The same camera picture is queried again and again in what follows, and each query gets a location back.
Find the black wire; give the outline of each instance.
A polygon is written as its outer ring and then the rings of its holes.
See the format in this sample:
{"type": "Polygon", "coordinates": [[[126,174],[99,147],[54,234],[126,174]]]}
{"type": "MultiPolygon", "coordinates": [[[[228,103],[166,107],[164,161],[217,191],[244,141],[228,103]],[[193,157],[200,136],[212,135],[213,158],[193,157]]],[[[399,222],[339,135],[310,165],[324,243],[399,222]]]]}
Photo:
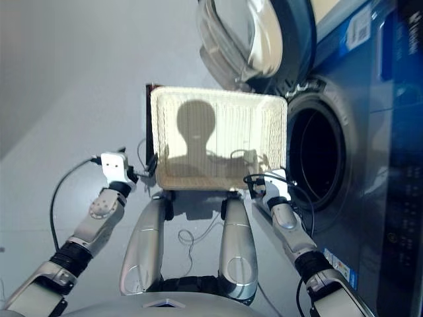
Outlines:
{"type": "Polygon", "coordinates": [[[54,243],[54,248],[56,249],[56,251],[59,250],[59,242],[58,242],[58,236],[56,234],[56,228],[54,226],[54,215],[53,215],[53,210],[54,210],[54,201],[56,200],[56,196],[59,192],[60,186],[63,184],[63,182],[66,180],[66,178],[72,174],[73,172],[75,172],[78,168],[80,168],[81,166],[87,164],[88,162],[91,162],[92,158],[87,158],[86,160],[83,160],[82,162],[80,162],[78,165],[76,165],[75,167],[73,167],[69,172],[67,172],[58,182],[58,184],[56,185],[56,188],[54,189],[54,193],[52,196],[52,200],[50,202],[50,229],[52,230],[52,237],[53,237],[53,243],[54,243]]]}
{"type": "Polygon", "coordinates": [[[301,192],[305,196],[305,198],[309,202],[309,205],[310,205],[310,208],[311,208],[310,237],[312,238],[314,233],[315,233],[315,206],[313,205],[313,202],[311,201],[307,192],[305,190],[301,189],[300,187],[288,182],[285,178],[283,178],[281,176],[271,175],[271,174],[251,174],[251,175],[247,175],[243,178],[243,182],[246,183],[246,184],[252,183],[253,182],[252,177],[269,177],[269,178],[273,178],[275,180],[280,180],[282,182],[285,182],[288,185],[289,188],[293,188],[295,190],[298,190],[299,192],[301,192]]]}
{"type": "Polygon", "coordinates": [[[3,279],[0,277],[0,286],[1,286],[1,297],[0,297],[0,302],[3,302],[3,304],[5,304],[6,302],[6,295],[5,295],[5,282],[3,282],[3,279]]]}
{"type": "Polygon", "coordinates": [[[302,284],[303,284],[303,279],[300,279],[298,283],[298,287],[297,287],[297,294],[295,296],[295,301],[297,302],[297,308],[298,308],[299,314],[301,315],[301,317],[305,317],[303,309],[301,308],[301,305],[299,303],[299,292],[301,290],[302,284]]]}
{"type": "Polygon", "coordinates": [[[181,243],[181,244],[184,244],[184,245],[189,245],[190,246],[190,248],[188,249],[188,259],[190,260],[190,268],[188,269],[188,271],[183,275],[183,277],[186,277],[186,276],[188,276],[188,274],[191,272],[191,270],[192,270],[192,266],[193,266],[193,263],[194,263],[194,260],[192,259],[192,249],[193,249],[193,247],[194,247],[194,245],[195,244],[197,244],[197,243],[199,243],[200,241],[202,241],[209,233],[210,233],[210,231],[212,231],[213,230],[213,228],[214,227],[216,227],[216,226],[219,226],[219,225],[221,225],[221,226],[223,226],[223,223],[219,223],[219,222],[216,222],[216,220],[217,220],[217,218],[220,216],[220,213],[218,213],[215,217],[214,217],[214,219],[213,219],[213,221],[210,223],[210,225],[209,225],[209,227],[200,235],[200,236],[198,236],[197,238],[194,238],[194,235],[192,234],[192,232],[191,231],[189,231],[189,230],[187,230],[187,229],[181,229],[181,230],[179,230],[179,232],[178,232],[178,240],[179,240],[179,242],[181,243]],[[182,237],[182,233],[183,232],[185,232],[188,236],[190,236],[190,239],[185,239],[185,238],[183,238],[182,237]]]}
{"type": "Polygon", "coordinates": [[[258,282],[257,285],[258,285],[258,289],[260,289],[260,292],[262,292],[262,295],[263,295],[264,299],[266,300],[266,302],[269,304],[269,306],[272,307],[272,309],[278,315],[278,317],[283,317],[282,314],[279,312],[279,310],[275,307],[275,305],[273,305],[273,303],[267,297],[267,295],[264,292],[264,290],[263,290],[262,285],[260,284],[260,282],[258,282]]]}

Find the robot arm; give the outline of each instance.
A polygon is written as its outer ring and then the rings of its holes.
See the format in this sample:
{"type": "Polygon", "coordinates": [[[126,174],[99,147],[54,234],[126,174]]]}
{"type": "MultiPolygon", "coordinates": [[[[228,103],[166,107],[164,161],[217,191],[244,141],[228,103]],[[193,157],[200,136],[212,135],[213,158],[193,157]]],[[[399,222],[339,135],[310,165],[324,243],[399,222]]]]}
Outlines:
{"type": "MultiPolygon", "coordinates": [[[[268,175],[285,178],[283,170],[268,175]]],[[[272,217],[275,235],[306,285],[312,302],[312,317],[368,317],[371,310],[344,276],[335,270],[305,232],[299,215],[289,204],[288,185],[271,177],[249,184],[252,197],[272,217]]]]}
{"type": "Polygon", "coordinates": [[[0,315],[54,317],[64,311],[63,296],[108,242],[124,215],[126,198],[135,190],[137,176],[124,153],[103,153],[101,165],[108,188],[102,189],[66,243],[12,294],[0,315]]]}

